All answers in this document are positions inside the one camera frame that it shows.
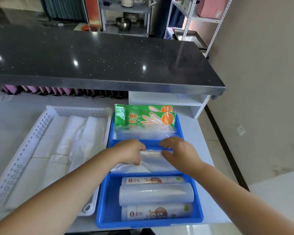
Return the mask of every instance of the wall outlet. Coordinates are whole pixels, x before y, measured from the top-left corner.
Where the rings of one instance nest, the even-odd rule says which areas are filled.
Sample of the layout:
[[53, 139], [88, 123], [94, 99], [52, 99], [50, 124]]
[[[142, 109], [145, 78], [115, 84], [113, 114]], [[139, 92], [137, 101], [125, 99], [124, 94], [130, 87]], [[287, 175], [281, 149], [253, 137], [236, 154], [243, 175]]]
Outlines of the wall outlet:
[[246, 133], [245, 129], [243, 128], [242, 125], [237, 127], [237, 132], [239, 133], [240, 136], [242, 136], [244, 133]]

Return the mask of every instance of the white countertop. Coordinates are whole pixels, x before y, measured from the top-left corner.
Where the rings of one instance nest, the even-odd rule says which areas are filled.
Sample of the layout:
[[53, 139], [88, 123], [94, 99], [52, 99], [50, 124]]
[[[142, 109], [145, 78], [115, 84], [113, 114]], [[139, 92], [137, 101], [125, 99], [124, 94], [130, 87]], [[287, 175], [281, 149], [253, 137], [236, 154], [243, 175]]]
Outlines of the white countertop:
[[[0, 102], [0, 175], [46, 105], [114, 108], [114, 104], [127, 103], [127, 100], [112, 100], [109, 98], [44, 97], [26, 93], [13, 96], [11, 102]], [[175, 106], [174, 111], [179, 115], [184, 139], [196, 148], [204, 162], [213, 165], [199, 123], [196, 119], [191, 118], [189, 107]], [[196, 186], [204, 213], [202, 224], [231, 222], [212, 197], [198, 183]], [[95, 214], [87, 217], [77, 217], [68, 232], [102, 230], [97, 228], [95, 221]]]

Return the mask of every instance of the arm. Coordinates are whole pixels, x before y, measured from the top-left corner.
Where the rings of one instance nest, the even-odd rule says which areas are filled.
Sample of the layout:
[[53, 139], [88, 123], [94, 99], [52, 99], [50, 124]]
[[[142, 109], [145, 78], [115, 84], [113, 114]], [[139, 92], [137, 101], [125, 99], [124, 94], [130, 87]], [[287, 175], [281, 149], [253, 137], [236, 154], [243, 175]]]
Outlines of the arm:
[[173, 155], [168, 151], [163, 151], [162, 155], [176, 169], [204, 187], [243, 235], [294, 234], [294, 223], [213, 166], [201, 161], [190, 143], [171, 137], [159, 144], [173, 149]]
[[145, 146], [129, 139], [101, 151], [1, 220], [0, 235], [64, 234], [114, 166], [141, 163], [139, 150]]

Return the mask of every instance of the beige wall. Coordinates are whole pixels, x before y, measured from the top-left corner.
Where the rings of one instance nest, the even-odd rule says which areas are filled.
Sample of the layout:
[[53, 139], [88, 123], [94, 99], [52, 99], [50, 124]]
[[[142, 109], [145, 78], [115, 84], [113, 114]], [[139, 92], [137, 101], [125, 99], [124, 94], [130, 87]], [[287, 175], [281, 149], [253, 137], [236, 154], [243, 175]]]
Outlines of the beige wall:
[[247, 184], [294, 171], [294, 0], [233, 0], [209, 55], [227, 90], [208, 105]]

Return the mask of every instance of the metal shelving rack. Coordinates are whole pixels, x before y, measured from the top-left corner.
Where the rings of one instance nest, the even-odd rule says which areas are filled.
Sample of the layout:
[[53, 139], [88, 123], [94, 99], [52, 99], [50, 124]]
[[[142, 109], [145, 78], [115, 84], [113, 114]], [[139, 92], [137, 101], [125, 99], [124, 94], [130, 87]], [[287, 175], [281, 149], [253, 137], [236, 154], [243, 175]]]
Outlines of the metal shelving rack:
[[[134, 35], [134, 36], [141, 36], [141, 37], [148, 37], [149, 36], [149, 24], [150, 24], [150, 14], [153, 4], [152, 1], [147, 0], [148, 3], [133, 3], [133, 7], [124, 7], [121, 5], [120, 0], [106, 0], [111, 3], [110, 6], [103, 5], [103, 0], [98, 0], [99, 2], [99, 9], [101, 13], [101, 20], [102, 20], [102, 28], [103, 32], [111, 33], [111, 34], [123, 34], [123, 35]], [[122, 12], [129, 12], [129, 13], [141, 13], [144, 14], [144, 27], [133, 26], [130, 31], [123, 32], [119, 31], [116, 25], [110, 25], [106, 21], [106, 11], [122, 11]]]
[[188, 32], [188, 28], [189, 28], [192, 20], [198, 20], [198, 21], [211, 22], [211, 23], [217, 23], [218, 24], [218, 26], [217, 26], [217, 28], [216, 28], [216, 30], [214, 32], [214, 35], [212, 36], [212, 39], [211, 39], [211, 41], [210, 41], [210, 43], [208, 45], [208, 49], [207, 49], [206, 53], [204, 54], [205, 57], [207, 57], [208, 56], [208, 53], [209, 53], [209, 50], [210, 50], [210, 48], [212, 46], [212, 43], [213, 43], [214, 39], [216, 38], [216, 35], [217, 35], [217, 33], [218, 33], [219, 29], [220, 29], [220, 26], [221, 26], [221, 24], [223, 22], [223, 19], [224, 19], [225, 15], [226, 15], [226, 13], [227, 13], [230, 5], [231, 5], [232, 0], [229, 0], [228, 1], [227, 5], [226, 5], [226, 7], [224, 9], [224, 12], [222, 14], [222, 17], [219, 20], [217, 20], [217, 19], [203, 18], [203, 17], [198, 16], [194, 12], [196, 1], [197, 0], [193, 0], [192, 1], [190, 12], [189, 13], [186, 13], [184, 11], [184, 9], [182, 8], [182, 5], [179, 2], [177, 2], [175, 0], [171, 0], [171, 6], [170, 6], [170, 11], [169, 11], [168, 21], [167, 21], [167, 26], [166, 26], [165, 39], [167, 38], [167, 34], [170, 36], [171, 39], [173, 39], [173, 36], [172, 36], [173, 35], [173, 31], [170, 30], [169, 22], [170, 22], [170, 16], [171, 16], [171, 11], [172, 11], [172, 6], [175, 5], [182, 12], [182, 14], [185, 15], [185, 17], [187, 18], [186, 26], [185, 26], [185, 29], [184, 29], [182, 40], [185, 39], [185, 36], [186, 36], [186, 34]]

